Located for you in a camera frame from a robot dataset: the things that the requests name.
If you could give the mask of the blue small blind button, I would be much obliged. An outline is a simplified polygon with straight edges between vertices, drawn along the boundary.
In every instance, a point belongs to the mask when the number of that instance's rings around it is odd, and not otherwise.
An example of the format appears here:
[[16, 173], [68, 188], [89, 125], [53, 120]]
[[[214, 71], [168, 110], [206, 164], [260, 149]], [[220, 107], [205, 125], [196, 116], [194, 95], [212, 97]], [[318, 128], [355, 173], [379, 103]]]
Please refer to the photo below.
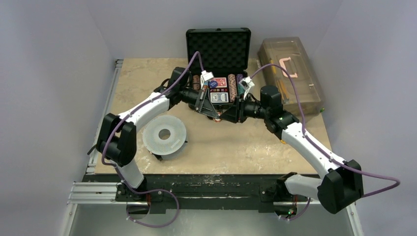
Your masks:
[[213, 89], [213, 88], [216, 88], [218, 86], [218, 82], [215, 81], [215, 80], [211, 80], [211, 81], [209, 81], [208, 85], [211, 89]]

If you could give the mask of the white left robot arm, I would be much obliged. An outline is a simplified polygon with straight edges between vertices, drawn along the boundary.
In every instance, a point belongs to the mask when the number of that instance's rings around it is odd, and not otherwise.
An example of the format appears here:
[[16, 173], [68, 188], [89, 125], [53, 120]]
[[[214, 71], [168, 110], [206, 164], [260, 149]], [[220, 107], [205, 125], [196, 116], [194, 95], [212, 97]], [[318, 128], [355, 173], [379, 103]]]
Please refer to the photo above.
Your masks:
[[161, 84], [143, 102], [119, 115], [108, 113], [104, 116], [96, 150], [102, 154], [102, 163], [114, 167], [125, 185], [127, 194], [134, 201], [145, 198], [147, 191], [142, 185], [145, 180], [134, 156], [137, 150], [137, 132], [158, 115], [170, 110], [180, 102], [193, 105], [198, 113], [219, 118], [214, 105], [202, 91], [187, 88], [189, 71], [176, 67], [171, 77]]

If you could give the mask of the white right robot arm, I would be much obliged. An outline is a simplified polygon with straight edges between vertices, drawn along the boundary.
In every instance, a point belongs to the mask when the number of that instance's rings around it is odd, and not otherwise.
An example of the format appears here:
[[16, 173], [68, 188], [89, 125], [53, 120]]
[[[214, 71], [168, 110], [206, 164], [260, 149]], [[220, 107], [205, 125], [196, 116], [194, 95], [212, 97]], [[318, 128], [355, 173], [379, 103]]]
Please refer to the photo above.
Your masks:
[[260, 101], [237, 98], [220, 115], [220, 119], [232, 123], [242, 123], [247, 118], [262, 119], [270, 133], [294, 148], [319, 175], [318, 178], [311, 178], [290, 173], [280, 178], [276, 187], [280, 199], [302, 195], [318, 200], [329, 213], [336, 214], [363, 197], [360, 164], [354, 160], [345, 161], [309, 137], [308, 132], [302, 129], [302, 123], [284, 110], [277, 87], [262, 87]]

